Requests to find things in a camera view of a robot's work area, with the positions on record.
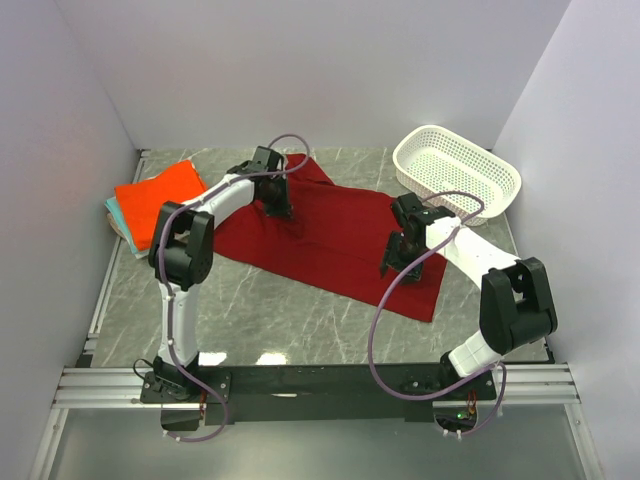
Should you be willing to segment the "dark red t shirt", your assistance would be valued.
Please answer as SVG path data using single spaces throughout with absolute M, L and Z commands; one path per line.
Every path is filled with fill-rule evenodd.
M 398 228 L 392 197 L 336 185 L 312 159 L 290 154 L 291 218 L 267 216 L 259 203 L 224 220 L 214 251 L 234 261 L 377 305 L 394 279 L 379 271 Z

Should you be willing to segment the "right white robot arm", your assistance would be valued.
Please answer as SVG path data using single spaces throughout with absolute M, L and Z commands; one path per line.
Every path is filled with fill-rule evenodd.
M 469 194 L 478 209 L 461 218 L 445 206 L 428 207 L 414 193 L 391 203 L 399 225 L 390 234 L 380 273 L 398 273 L 377 307 L 380 313 L 395 287 L 417 282 L 424 263 L 439 255 L 464 273 L 480 291 L 478 330 L 445 353 L 437 367 L 444 395 L 460 399 L 474 386 L 475 375 L 523 345 L 555 332 L 557 316 L 544 264 L 521 259 L 491 244 L 465 225 L 482 212 L 484 203 Z

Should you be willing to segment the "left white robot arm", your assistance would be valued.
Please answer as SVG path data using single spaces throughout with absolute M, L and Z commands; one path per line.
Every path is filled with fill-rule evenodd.
M 162 300 L 162 340 L 153 370 L 176 401 L 193 399 L 200 388 L 195 373 L 197 305 L 200 286 L 213 265 L 214 231 L 255 201 L 267 215 L 289 218 L 284 166 L 282 154 L 260 146 L 252 159 L 229 169 L 204 193 L 183 203 L 167 201 L 160 208 L 148 255 Z

